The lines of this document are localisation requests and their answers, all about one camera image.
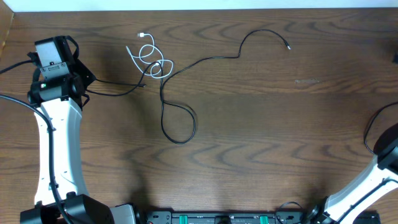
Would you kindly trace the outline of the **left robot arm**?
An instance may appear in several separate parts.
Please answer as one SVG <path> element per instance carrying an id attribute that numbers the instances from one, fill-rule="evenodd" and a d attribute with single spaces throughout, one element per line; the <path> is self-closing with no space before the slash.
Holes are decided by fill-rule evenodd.
<path id="1" fill-rule="evenodd" d="M 130 204 L 110 208 L 91 198 L 81 168 L 80 124 L 87 87 L 95 76 L 71 50 L 69 35 L 35 42 L 28 56 L 37 67 L 28 101 L 40 139 L 39 183 L 34 207 L 21 223 L 137 223 Z"/>

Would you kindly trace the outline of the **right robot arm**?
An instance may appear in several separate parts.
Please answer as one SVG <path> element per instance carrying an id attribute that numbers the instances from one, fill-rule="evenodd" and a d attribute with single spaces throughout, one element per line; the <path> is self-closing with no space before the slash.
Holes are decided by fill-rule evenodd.
<path id="1" fill-rule="evenodd" d="M 397 125 L 384 131 L 374 145 L 369 165 L 339 192 L 307 215 L 307 223 L 352 224 L 365 209 L 397 189 Z"/>

